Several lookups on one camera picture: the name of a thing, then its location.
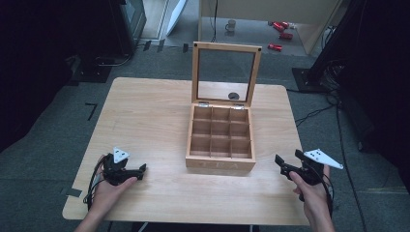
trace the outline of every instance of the hand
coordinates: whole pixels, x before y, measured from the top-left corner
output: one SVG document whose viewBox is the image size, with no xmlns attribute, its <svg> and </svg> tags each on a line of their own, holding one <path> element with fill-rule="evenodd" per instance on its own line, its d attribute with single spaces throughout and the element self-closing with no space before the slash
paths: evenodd
<svg viewBox="0 0 410 232">
<path fill-rule="evenodd" d="M 330 178 L 330 167 L 325 165 L 323 173 Z M 326 191 L 322 184 L 311 186 L 296 172 L 290 172 L 290 178 L 296 184 L 293 190 L 303 194 L 305 199 L 304 211 L 313 231 L 335 231 L 329 213 Z"/>
<path fill-rule="evenodd" d="M 96 186 L 90 211 L 75 229 L 77 232 L 95 231 L 115 203 L 120 199 L 124 191 L 136 182 L 136 177 L 131 177 L 119 186 L 112 186 L 109 182 L 103 181 L 103 170 L 101 166 L 97 171 L 97 175 L 100 175 L 101 182 Z"/>
</svg>

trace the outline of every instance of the metal hinge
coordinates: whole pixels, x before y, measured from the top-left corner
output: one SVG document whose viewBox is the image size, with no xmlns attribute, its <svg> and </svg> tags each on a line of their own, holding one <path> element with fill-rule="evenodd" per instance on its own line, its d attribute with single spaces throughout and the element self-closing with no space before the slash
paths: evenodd
<svg viewBox="0 0 410 232">
<path fill-rule="evenodd" d="M 233 106 L 234 109 L 245 109 L 245 106 L 243 104 L 235 104 Z"/>
<path fill-rule="evenodd" d="M 198 103 L 198 106 L 199 106 L 199 107 L 209 107 L 209 103 L 206 102 L 206 101 L 200 101 L 200 102 Z"/>
</svg>

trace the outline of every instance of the red object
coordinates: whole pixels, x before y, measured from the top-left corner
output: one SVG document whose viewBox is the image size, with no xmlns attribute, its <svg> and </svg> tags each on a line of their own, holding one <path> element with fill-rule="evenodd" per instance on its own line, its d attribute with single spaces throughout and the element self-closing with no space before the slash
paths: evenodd
<svg viewBox="0 0 410 232">
<path fill-rule="evenodd" d="M 282 27 L 283 27 L 284 29 L 289 28 L 289 23 L 288 23 L 288 22 L 280 22 L 280 25 L 282 25 Z"/>
<path fill-rule="evenodd" d="M 274 22 L 272 25 L 275 29 L 277 29 L 279 32 L 284 31 L 284 27 L 279 23 L 279 22 Z"/>
<path fill-rule="evenodd" d="M 290 41 L 290 40 L 292 40 L 293 35 L 290 34 L 290 33 L 284 33 L 284 32 L 282 32 L 282 33 L 280 33 L 279 38 L 282 39 L 282 40 L 288 40 L 288 41 Z"/>
<path fill-rule="evenodd" d="M 275 50 L 275 51 L 281 51 L 282 46 L 279 44 L 269 43 L 268 49 Z"/>
</svg>

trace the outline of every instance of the wooden box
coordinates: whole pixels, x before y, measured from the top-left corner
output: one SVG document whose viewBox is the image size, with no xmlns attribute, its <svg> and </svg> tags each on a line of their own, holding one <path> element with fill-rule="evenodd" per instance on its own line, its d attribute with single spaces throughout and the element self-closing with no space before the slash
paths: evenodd
<svg viewBox="0 0 410 232">
<path fill-rule="evenodd" d="M 253 169 L 250 104 L 261 49 L 194 43 L 187 167 Z"/>
</svg>

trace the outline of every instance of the gray carpet floor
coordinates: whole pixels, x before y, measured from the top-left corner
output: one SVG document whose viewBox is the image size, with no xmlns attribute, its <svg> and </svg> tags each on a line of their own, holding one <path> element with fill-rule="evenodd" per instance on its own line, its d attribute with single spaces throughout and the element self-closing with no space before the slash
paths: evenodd
<svg viewBox="0 0 410 232">
<path fill-rule="evenodd" d="M 309 56 L 263 54 L 257 83 L 296 89 L 291 68 L 310 68 Z M 78 220 L 66 220 L 62 188 L 73 184 L 82 156 L 98 121 L 112 80 L 118 76 L 191 79 L 191 50 L 182 47 L 139 48 L 131 60 L 112 69 L 106 83 L 65 86 L 30 132 L 0 154 L 0 231 L 73 231 Z M 295 119 L 328 106 L 326 96 L 288 92 Z M 89 119 L 93 106 L 97 109 Z M 340 118 L 346 162 L 337 127 Z M 304 150 L 320 148 L 348 166 L 367 231 L 408 231 L 410 197 L 396 168 L 378 154 L 363 154 L 344 111 L 334 107 L 298 127 Z M 337 231 L 364 231 L 346 169 L 332 170 Z M 130 231 L 130 222 L 114 222 L 111 231 Z M 107 222 L 100 227 L 106 231 Z M 310 231 L 307 226 L 261 226 L 263 232 Z"/>
</svg>

